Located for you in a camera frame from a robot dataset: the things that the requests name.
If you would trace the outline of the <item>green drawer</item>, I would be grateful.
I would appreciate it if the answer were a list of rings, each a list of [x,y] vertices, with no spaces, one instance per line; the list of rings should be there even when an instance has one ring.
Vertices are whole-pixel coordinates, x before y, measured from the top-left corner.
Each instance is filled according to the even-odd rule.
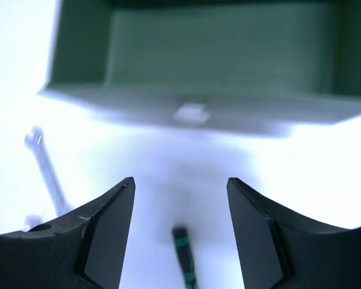
[[[43,92],[116,122],[338,123],[361,115],[361,1],[62,1]]]

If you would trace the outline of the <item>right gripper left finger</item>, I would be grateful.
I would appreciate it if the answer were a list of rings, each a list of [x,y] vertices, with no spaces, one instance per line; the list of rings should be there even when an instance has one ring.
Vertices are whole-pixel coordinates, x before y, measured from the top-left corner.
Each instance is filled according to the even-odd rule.
[[[28,232],[0,235],[0,288],[118,288],[135,181]]]

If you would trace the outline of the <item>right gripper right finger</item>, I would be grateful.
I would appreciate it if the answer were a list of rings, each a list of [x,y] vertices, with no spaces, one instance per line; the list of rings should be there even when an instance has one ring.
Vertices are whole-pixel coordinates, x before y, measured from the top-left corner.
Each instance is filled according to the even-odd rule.
[[[361,288],[361,227],[311,219],[238,178],[227,196],[245,288]]]

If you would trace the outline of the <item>green black screwdriver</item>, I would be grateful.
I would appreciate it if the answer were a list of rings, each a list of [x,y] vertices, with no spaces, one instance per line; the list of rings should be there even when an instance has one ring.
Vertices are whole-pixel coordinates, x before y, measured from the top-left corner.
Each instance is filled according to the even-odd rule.
[[[175,226],[171,229],[171,234],[185,288],[198,289],[199,285],[197,283],[194,258],[187,228]]]

